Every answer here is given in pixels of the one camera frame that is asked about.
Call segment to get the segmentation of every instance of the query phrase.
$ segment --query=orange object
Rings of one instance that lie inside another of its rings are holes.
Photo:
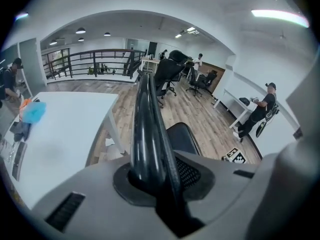
[[[23,103],[20,105],[19,107],[19,120],[22,121],[22,114],[23,114],[23,111],[24,109],[26,108],[26,106],[32,102],[32,100],[30,98],[27,98],[23,101]]]

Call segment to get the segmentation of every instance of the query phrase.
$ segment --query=black cap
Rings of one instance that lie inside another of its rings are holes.
[[[274,82],[269,83],[269,85],[268,85],[268,86],[273,87],[275,90],[277,89],[277,88],[276,88],[276,85],[275,85],[275,83],[274,83]]]
[[[16,66],[17,66],[16,68],[17,68],[17,69],[21,69],[22,61],[21,61],[20,58],[16,58],[16,59],[14,59],[14,61],[13,61],[12,64],[16,64]]]

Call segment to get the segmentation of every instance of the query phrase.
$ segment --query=black pants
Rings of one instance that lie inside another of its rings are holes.
[[[255,126],[255,124],[264,118],[264,112],[258,110],[253,111],[252,114],[249,116],[248,120],[245,121],[243,125],[238,127],[238,132],[242,131],[239,133],[239,137],[243,138],[244,136],[249,134],[252,128]]]

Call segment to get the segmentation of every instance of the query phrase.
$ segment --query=black metal railing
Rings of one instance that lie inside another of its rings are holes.
[[[48,80],[77,75],[122,75],[131,79],[145,55],[145,51],[131,49],[89,50],[52,60],[43,68]]]

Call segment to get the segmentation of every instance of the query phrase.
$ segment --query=glossy black pole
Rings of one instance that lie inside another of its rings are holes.
[[[134,107],[129,180],[136,188],[156,196],[164,184],[166,173],[154,106],[150,75],[143,74]]]

